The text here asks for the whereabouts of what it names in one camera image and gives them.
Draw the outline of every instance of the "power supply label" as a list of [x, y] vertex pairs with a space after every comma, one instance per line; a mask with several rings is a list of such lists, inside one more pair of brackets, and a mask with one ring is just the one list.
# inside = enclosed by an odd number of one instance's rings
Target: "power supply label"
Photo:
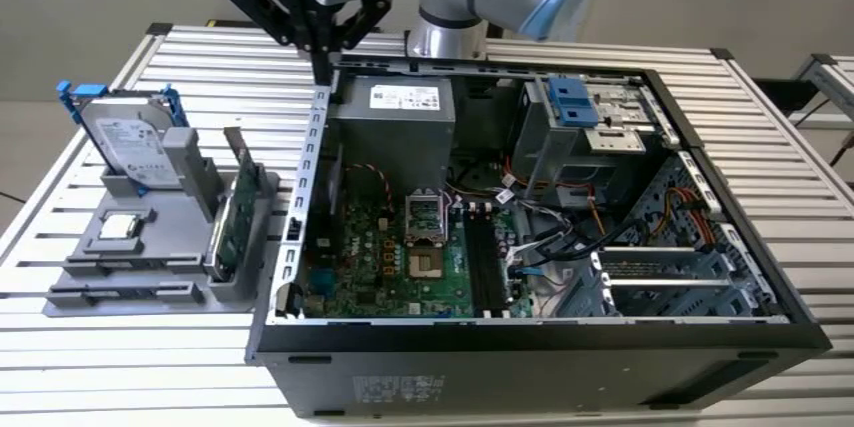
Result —
[[372, 109], [439, 110], [439, 87], [375, 85], [371, 87]]
[[150, 188], [178, 186], [177, 173], [162, 150], [160, 134], [137, 119], [96, 119], [106, 149], [118, 162], [114, 169]]
[[352, 385], [363, 404], [437, 402], [444, 375], [357, 375]]

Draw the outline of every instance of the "internal cable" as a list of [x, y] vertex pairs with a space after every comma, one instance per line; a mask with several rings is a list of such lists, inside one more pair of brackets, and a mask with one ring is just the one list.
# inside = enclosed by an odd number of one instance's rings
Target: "internal cable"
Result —
[[[660, 234], [660, 232], [664, 230], [664, 227], [667, 226], [667, 223], [670, 222], [670, 216], [672, 213], [670, 198], [672, 194], [675, 194], [679, 197], [679, 200], [682, 201], [683, 205], [690, 201], [691, 202], [699, 201], [699, 197], [690, 189], [684, 187], [670, 187], [664, 192], [664, 213], [660, 219], [658, 220], [658, 224], [655, 224], [655, 227], [652, 228], [652, 232], [651, 232], [652, 236], [656, 236]], [[711, 232], [711, 227], [708, 226], [708, 222], [702, 217], [699, 212], [695, 211], [695, 209], [688, 209], [687, 214], [688, 214], [688, 217], [691, 218], [691, 221], [694, 222], [694, 226], [696, 227], [696, 232], [703, 238], [703, 243], [712, 244], [714, 234]]]
[[[512, 177], [516, 179], [516, 182], [519, 184], [521, 184], [523, 187], [528, 186], [528, 182], [527, 179], [524, 177], [519, 177], [513, 172], [512, 172], [512, 166], [509, 165], [509, 156], [504, 157], [504, 174], [509, 174], [512, 175]], [[575, 189], [587, 189], [587, 204], [589, 205], [589, 212], [592, 214], [592, 218], [596, 221], [596, 227], [599, 228], [599, 233], [601, 235], [604, 235], [604, 225], [601, 224], [601, 219], [599, 217], [599, 211], [596, 210], [596, 191], [595, 188], [592, 186], [591, 183], [585, 183], [585, 184], [571, 184], [567, 182], [557, 182], [556, 184], [560, 187], [569, 187], [569, 188], [575, 188]]]
[[639, 244], [644, 245], [650, 236], [648, 226], [646, 222], [640, 219], [628, 219], [623, 221], [622, 224], [616, 226], [616, 228], [608, 232], [604, 236], [599, 237], [593, 242], [587, 244], [581, 249], [573, 250], [572, 252], [551, 252], [543, 255], [543, 260], [533, 262], [525, 267], [539, 267], [543, 264], [547, 264], [552, 261], [571, 261], [577, 260], [583, 257], [587, 257], [591, 252], [597, 250], [601, 246], [608, 245], [614, 240], [626, 232], [628, 229], [635, 228], [638, 233], [640, 234]]
[[391, 186], [388, 185], [388, 178], [385, 177], [385, 174], [383, 174], [383, 171], [379, 170], [371, 164], [349, 164], [347, 166], [347, 170], [349, 170], [349, 169], [367, 169], [367, 170], [369, 170], [371, 172], [373, 172], [379, 176], [379, 179], [383, 181], [383, 189], [385, 191], [385, 202], [388, 203], [388, 212], [393, 213], [395, 206], [393, 206], [393, 203], [391, 201]]

